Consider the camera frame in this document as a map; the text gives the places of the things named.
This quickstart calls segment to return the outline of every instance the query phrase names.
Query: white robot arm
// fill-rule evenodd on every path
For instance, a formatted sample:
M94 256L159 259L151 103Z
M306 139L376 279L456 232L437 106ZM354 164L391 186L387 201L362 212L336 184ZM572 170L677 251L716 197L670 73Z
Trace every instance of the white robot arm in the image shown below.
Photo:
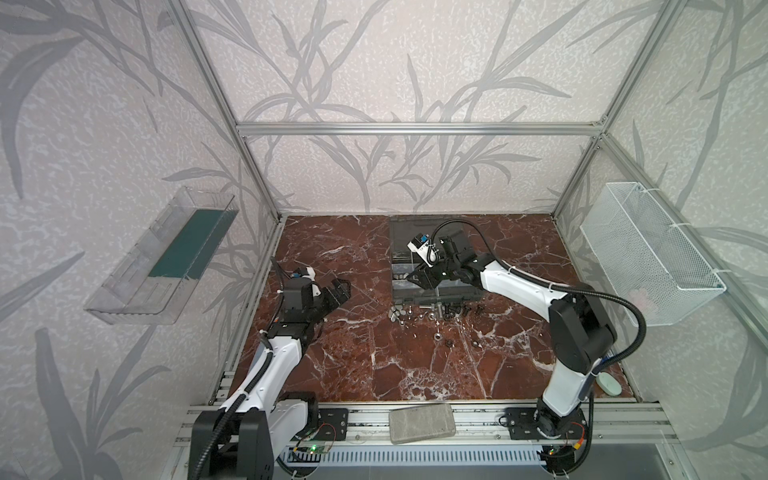
M537 428L545 438L559 437L586 399L595 367L616 340L600 301L554 290L565 285L502 266L492 255L478 255L462 231L441 237L439 247L426 235L418 235L409 249L424 262L408 276L421 288L431 290L443 280L458 279L514 300L550 323L557 359L539 399Z
M315 326L349 299L351 288L349 282L334 279L331 287L321 289L312 268L299 268L288 275L274 264L280 279L280 304L262 332L245 380L220 409L197 417L190 441L189 480L208 478L227 467L219 445L232 435L239 437L237 476L272 478L285 445L295 435L305 436L319 428L313 392L279 395L315 339Z

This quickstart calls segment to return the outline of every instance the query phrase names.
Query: metal bracket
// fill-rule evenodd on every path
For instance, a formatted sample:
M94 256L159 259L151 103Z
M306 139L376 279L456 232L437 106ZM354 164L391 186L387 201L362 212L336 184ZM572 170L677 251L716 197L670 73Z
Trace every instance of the metal bracket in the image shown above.
M507 429L509 430L510 440L542 440L541 433L536 429L536 421L534 420L534 413L536 408L520 408L511 407L504 409L503 419L506 419ZM581 409L577 410L575 422L581 422L582 425L586 425L587 421L584 419L584 413ZM577 439L581 436L581 429L577 429L574 425L570 425L566 434L569 439Z

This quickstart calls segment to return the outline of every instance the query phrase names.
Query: metal basket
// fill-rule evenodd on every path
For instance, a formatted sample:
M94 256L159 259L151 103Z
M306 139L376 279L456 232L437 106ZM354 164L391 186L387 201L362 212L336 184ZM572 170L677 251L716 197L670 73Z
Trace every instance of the metal basket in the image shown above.
M637 182L605 184L581 232L616 294L634 303L649 326L677 323L726 289L680 225Z

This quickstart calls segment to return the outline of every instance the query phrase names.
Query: transparent plastic box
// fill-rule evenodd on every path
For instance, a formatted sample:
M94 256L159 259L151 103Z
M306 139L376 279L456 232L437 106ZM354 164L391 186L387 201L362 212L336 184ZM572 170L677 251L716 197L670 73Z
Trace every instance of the transparent plastic box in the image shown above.
M179 189L85 310L110 324L175 323L239 211L233 200Z

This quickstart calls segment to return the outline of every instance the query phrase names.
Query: metal vent grille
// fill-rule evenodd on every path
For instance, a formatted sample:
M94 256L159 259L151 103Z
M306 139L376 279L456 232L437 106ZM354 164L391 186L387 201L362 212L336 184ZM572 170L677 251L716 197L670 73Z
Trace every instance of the metal vent grille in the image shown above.
M536 445L371 445L335 446L330 452L314 455L297 453L295 462L286 448L280 457L286 465L313 466L396 466L396 465L543 465Z

